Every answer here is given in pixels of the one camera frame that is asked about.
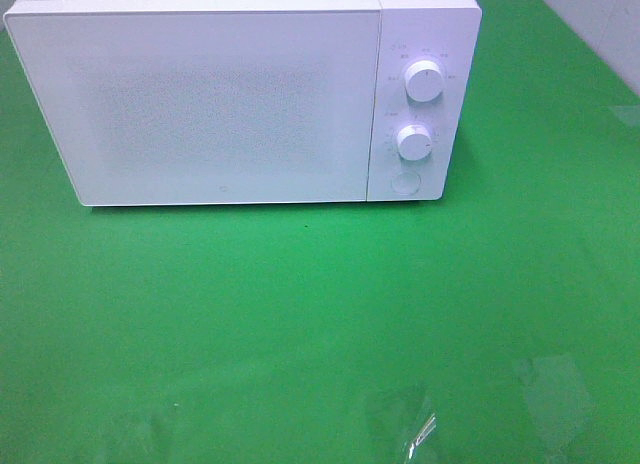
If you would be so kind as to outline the round microwave door button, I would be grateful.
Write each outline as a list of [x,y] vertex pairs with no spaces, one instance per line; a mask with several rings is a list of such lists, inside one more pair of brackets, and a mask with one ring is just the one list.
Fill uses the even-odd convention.
[[403,171],[392,178],[391,186],[397,194],[413,195],[420,189],[421,177],[413,171]]

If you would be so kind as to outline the white microwave oven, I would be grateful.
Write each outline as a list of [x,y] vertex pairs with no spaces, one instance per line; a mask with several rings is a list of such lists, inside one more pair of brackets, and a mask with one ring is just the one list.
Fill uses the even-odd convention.
[[[3,21],[24,70],[8,29],[7,18],[12,13],[351,11],[375,11],[380,16],[367,188],[363,200],[330,202],[436,200],[444,191],[481,24],[482,11],[476,0],[16,0]],[[403,79],[406,68],[421,59],[439,63],[445,73],[443,92],[426,103],[407,96]],[[414,124],[430,132],[432,151],[427,158],[411,162],[400,157],[396,136]],[[392,178],[403,171],[421,177],[420,189],[413,195],[392,189]]]

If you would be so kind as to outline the clear tape patch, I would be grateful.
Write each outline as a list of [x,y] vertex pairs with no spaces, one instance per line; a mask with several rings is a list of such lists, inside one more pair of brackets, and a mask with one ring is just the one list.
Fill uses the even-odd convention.
[[594,402],[569,353],[512,362],[527,411],[547,451],[566,448],[586,427]]
[[374,463],[440,463],[437,417],[423,382],[374,392],[365,401]]

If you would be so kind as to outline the white microwave door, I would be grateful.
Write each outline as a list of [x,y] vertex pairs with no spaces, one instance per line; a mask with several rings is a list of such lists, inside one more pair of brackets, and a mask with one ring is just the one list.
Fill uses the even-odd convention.
[[7,18],[88,206],[363,200],[379,21],[375,11]]

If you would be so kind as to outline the white microwave knob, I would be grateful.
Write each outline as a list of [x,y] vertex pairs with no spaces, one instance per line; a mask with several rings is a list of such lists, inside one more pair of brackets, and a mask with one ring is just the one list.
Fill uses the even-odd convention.
[[420,161],[432,151],[430,132],[423,125],[408,125],[396,136],[396,146],[400,157],[406,161]]
[[410,64],[403,74],[406,94],[413,101],[426,103],[444,90],[445,73],[439,63],[421,59]]

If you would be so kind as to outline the clear tape patch far right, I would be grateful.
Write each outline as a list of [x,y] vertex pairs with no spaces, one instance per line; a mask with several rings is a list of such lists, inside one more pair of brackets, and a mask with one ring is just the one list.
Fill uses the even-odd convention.
[[594,402],[569,353],[512,362],[527,411],[547,451],[566,448],[586,427]]

